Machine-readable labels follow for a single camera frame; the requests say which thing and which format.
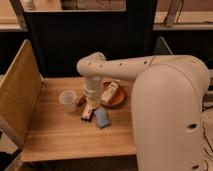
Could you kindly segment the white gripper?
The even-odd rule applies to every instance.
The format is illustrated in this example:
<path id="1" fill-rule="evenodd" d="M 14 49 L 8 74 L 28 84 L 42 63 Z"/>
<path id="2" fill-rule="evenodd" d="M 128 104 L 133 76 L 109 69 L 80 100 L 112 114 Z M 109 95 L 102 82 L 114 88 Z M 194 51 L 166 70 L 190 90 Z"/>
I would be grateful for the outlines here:
<path id="1" fill-rule="evenodd" d="M 84 94 L 86 96 L 86 101 L 87 103 L 93 107 L 93 108 L 98 108 L 101 103 L 101 92 L 97 90 L 90 90 L 85 88 L 84 89 Z"/>

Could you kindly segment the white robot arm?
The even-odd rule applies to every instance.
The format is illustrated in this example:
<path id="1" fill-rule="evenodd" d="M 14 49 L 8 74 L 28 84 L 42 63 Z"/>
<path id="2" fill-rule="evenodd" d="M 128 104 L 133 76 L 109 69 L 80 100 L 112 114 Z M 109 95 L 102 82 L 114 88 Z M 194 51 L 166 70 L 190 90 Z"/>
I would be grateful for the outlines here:
<path id="1" fill-rule="evenodd" d="M 139 171 L 204 171 L 203 99 L 210 73 L 190 55 L 155 55 L 111 60 L 97 52 L 82 58 L 88 102 L 104 77 L 134 83 L 131 115 Z"/>

